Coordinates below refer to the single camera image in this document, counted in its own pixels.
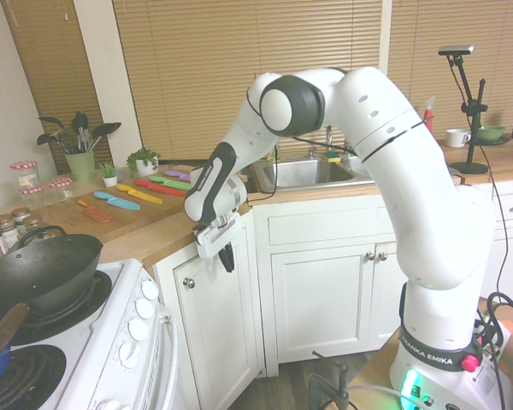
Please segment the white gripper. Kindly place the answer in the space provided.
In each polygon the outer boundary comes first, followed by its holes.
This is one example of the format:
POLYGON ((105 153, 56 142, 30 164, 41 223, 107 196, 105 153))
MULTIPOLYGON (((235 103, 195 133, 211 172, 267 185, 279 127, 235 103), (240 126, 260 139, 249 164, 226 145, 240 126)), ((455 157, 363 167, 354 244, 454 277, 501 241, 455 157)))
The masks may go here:
POLYGON ((196 225, 195 238, 199 256, 211 259, 219 253, 221 263, 227 272, 233 272, 235 263, 230 242, 242 229, 243 222, 239 212, 229 212, 210 225, 196 225))

